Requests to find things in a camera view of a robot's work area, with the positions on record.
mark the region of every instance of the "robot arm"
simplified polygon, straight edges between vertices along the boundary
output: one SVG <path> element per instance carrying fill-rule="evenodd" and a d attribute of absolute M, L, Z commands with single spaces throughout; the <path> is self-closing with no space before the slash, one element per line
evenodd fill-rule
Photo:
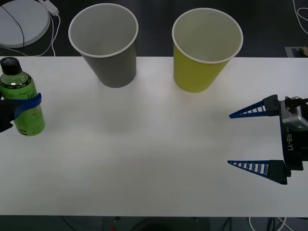
<path fill-rule="evenodd" d="M 229 164 L 287 184 L 291 170 L 302 171 L 303 161 L 308 161 L 308 99 L 285 97 L 278 101 L 271 95 L 262 101 L 230 115 L 230 118 L 279 116 L 284 160 L 228 161 Z"/>

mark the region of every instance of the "cup rim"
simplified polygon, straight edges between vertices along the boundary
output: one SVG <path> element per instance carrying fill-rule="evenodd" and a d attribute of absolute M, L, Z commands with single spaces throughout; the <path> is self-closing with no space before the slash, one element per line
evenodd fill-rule
<path fill-rule="evenodd" d="M 78 18 L 78 16 L 80 16 L 85 11 L 87 11 L 87 10 L 93 8 L 93 7 L 97 7 L 99 5 L 112 5 L 112 6 L 116 6 L 116 7 L 122 8 L 122 9 L 126 10 L 128 13 L 130 13 L 133 16 L 133 18 L 135 20 L 135 23 L 136 23 L 136 33 L 135 33 L 135 36 L 132 39 L 132 41 L 125 48 L 123 48 L 123 49 L 121 49 L 121 50 L 119 50 L 119 51 L 117 51 L 115 53 L 112 53 L 112 54 L 94 55 L 94 54 L 85 53 L 84 51 L 80 50 L 77 46 L 75 46 L 75 44 L 73 43 L 72 38 L 71 38 L 71 29 L 72 29 L 72 25 L 73 25 L 74 21 L 76 20 L 76 18 Z M 115 55 L 120 54 L 123 51 L 127 50 L 133 44 L 133 42 L 136 40 L 137 35 L 138 35 L 138 31 L 139 31 L 139 25 L 138 25 L 137 18 L 129 9 L 127 9 L 124 6 L 121 6 L 121 5 L 118 5 L 118 4 L 113 4 L 113 3 L 99 3 L 99 4 L 95 4 L 95 5 L 89 6 L 89 7 L 85 8 L 85 9 L 83 9 L 82 11 L 80 11 L 78 14 L 76 14 L 76 16 L 73 18 L 73 20 L 71 21 L 71 23 L 69 25 L 69 28 L 68 28 L 68 39 L 69 39 L 71 45 L 74 47 L 74 49 L 76 51 L 78 51 L 80 54 L 83 54 L 85 56 L 92 57 L 92 58 L 107 58 L 107 57 L 115 56 Z"/>
<path fill-rule="evenodd" d="M 219 60 L 219 61 L 202 61 L 202 60 L 199 60 L 199 59 L 195 59 L 191 56 L 189 56 L 188 54 L 186 54 L 180 47 L 179 45 L 177 44 L 175 38 L 174 38 L 174 29 L 175 29 L 175 26 L 177 24 L 177 22 L 183 17 L 185 16 L 186 14 L 190 13 L 190 12 L 193 12 L 193 11 L 216 11 L 216 12 L 219 12 L 221 14 L 224 14 L 225 16 L 227 16 L 228 18 L 230 18 L 235 24 L 236 26 L 238 27 L 240 33 L 241 33 L 241 44 L 238 48 L 238 50 L 233 54 L 231 55 L 230 57 L 224 59 L 224 60 Z M 180 17 L 177 18 L 177 20 L 174 22 L 173 24 L 173 27 L 172 27 L 172 39 L 173 39 L 173 42 L 175 44 L 175 46 L 177 47 L 177 49 L 183 54 L 185 55 L 187 58 L 191 59 L 191 60 L 194 60 L 196 62 L 199 62 L 199 63 L 202 63 L 202 64 L 220 64 L 220 63 L 224 63 L 226 61 L 229 61 L 231 58 L 233 58 L 234 56 L 236 56 L 238 54 L 238 52 L 240 52 L 241 48 L 242 48 L 242 45 L 243 45 L 243 41 L 244 41 L 244 37 L 243 37 L 243 32 L 242 32 L 242 29 L 240 27 L 240 25 L 234 20 L 234 18 L 232 18 L 230 15 L 228 15 L 227 13 L 224 13 L 223 11 L 220 11 L 220 10 L 216 10 L 216 9 L 212 9 L 212 8 L 196 8 L 196 9 L 192 9 L 190 11 L 187 11 L 183 14 L 181 14 Z"/>

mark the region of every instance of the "dark floor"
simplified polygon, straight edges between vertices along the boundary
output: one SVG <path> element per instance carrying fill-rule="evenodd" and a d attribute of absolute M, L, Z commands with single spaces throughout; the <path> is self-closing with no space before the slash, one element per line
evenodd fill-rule
<path fill-rule="evenodd" d="M 292 0 L 51 0 L 59 9 L 61 26 L 54 43 L 57 56 L 79 56 L 68 40 L 68 27 L 82 9 L 112 2 L 130 9 L 139 22 L 137 37 L 139 56 L 173 56 L 171 29 L 184 12 L 200 7 L 215 8 L 231 15 L 241 26 L 244 44 L 239 57 L 287 57 L 285 47 L 308 46 L 308 35 L 300 28 Z M 295 0 L 296 8 L 308 7 L 307 0 Z M 308 18 L 308 11 L 301 14 Z M 308 30 L 308 22 L 301 20 Z M 27 55 L 45 51 L 51 40 L 51 26 L 37 42 L 23 49 Z M 0 49 L 0 56 L 18 56 Z M 51 49 L 45 54 L 52 56 Z"/>
<path fill-rule="evenodd" d="M 247 218 L 135 218 L 124 217 L 114 223 L 114 217 L 65 217 L 60 216 L 1 216 L 0 230 L 2 231 L 250 231 Z M 269 223 L 268 218 L 252 218 L 252 225 L 256 231 L 265 231 Z M 286 224 L 294 231 L 308 230 L 308 220 L 288 218 Z M 275 219 L 275 228 L 281 223 Z"/>

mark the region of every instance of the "green liquid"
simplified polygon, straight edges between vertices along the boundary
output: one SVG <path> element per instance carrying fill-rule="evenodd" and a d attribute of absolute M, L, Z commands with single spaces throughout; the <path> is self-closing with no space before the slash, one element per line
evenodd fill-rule
<path fill-rule="evenodd" d="M 15 76 L 1 75 L 0 91 L 5 99 L 11 100 L 32 99 L 38 94 L 33 79 L 23 71 Z M 40 106 L 21 113 L 14 123 L 19 133 L 25 136 L 37 135 L 45 128 Z"/>

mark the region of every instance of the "gray paper cup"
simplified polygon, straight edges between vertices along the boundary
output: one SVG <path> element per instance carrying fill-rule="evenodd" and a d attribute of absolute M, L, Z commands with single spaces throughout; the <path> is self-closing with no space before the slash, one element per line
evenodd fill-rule
<path fill-rule="evenodd" d="M 136 75 L 138 22 L 123 6 L 103 3 L 79 12 L 72 20 L 68 37 L 99 80 L 120 88 Z"/>

